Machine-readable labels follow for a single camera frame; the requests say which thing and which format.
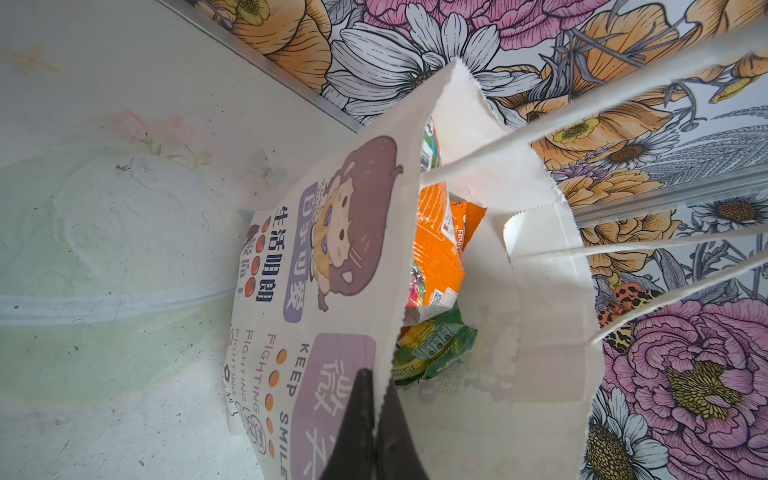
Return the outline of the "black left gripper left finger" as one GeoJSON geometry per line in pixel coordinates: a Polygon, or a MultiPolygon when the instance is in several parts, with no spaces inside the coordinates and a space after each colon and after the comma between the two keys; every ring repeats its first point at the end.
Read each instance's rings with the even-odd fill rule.
{"type": "Polygon", "coordinates": [[[375,411],[372,372],[360,369],[339,435],[321,480],[370,480],[373,477],[375,411]]]}

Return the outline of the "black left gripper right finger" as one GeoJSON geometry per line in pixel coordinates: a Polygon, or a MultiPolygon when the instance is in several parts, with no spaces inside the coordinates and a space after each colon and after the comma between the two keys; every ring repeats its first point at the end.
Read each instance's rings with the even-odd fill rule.
{"type": "Polygon", "coordinates": [[[374,453],[377,480],[428,480],[393,381],[384,397],[374,453]]]}

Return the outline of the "small green snack packet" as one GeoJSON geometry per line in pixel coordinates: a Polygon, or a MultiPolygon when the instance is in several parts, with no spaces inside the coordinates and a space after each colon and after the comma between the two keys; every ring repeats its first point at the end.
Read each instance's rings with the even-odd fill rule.
{"type": "Polygon", "coordinates": [[[457,305],[418,325],[402,327],[392,362],[394,384],[405,387],[438,376],[473,348],[477,335],[457,305]]]}

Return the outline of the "white printed paper bag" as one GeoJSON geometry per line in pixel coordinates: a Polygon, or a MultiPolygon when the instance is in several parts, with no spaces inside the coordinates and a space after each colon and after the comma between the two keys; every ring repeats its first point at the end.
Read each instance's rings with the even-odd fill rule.
{"type": "Polygon", "coordinates": [[[763,47],[759,21],[510,130],[452,61],[252,216],[239,253],[223,379],[267,479],[320,479],[360,369],[374,451],[409,299],[422,189],[487,214],[455,305],[478,330],[460,383],[397,392],[428,479],[574,479],[604,372],[574,215],[532,143],[701,67],[763,47]],[[432,117],[441,165],[422,172],[432,117]]]}

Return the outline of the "orange snack packet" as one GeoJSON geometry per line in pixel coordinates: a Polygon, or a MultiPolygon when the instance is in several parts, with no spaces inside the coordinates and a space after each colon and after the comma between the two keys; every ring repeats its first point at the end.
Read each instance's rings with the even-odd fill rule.
{"type": "Polygon", "coordinates": [[[404,324],[452,309],[465,278],[464,252],[486,209],[453,201],[444,182],[421,190],[404,324]]]}

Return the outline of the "round green snack packet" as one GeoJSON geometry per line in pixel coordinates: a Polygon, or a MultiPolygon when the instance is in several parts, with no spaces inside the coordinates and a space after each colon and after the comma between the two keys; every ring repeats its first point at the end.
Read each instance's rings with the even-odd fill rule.
{"type": "Polygon", "coordinates": [[[441,155],[437,129],[432,117],[428,119],[424,127],[423,141],[420,151],[420,169],[427,172],[441,165],[441,155]]]}

